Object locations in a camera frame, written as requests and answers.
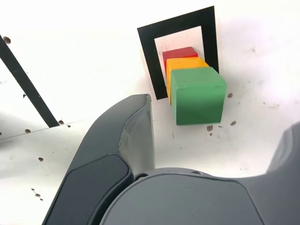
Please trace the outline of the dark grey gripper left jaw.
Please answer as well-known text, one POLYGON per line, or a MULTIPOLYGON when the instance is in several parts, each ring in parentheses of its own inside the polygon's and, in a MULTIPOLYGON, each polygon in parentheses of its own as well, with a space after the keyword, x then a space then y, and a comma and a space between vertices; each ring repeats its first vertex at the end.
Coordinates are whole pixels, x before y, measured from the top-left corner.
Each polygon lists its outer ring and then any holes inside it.
POLYGON ((132 95, 91 125, 43 223, 98 225, 135 176, 154 167, 151 96, 132 95))

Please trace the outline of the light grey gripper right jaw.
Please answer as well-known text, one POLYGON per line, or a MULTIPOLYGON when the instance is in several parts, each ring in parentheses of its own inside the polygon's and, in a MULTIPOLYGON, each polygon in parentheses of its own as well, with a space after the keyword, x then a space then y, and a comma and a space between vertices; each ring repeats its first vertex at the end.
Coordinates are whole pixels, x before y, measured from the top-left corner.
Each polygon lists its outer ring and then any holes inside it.
POLYGON ((158 171, 126 188, 103 225, 297 225, 300 222, 300 126, 282 135, 265 174, 221 178, 158 171))

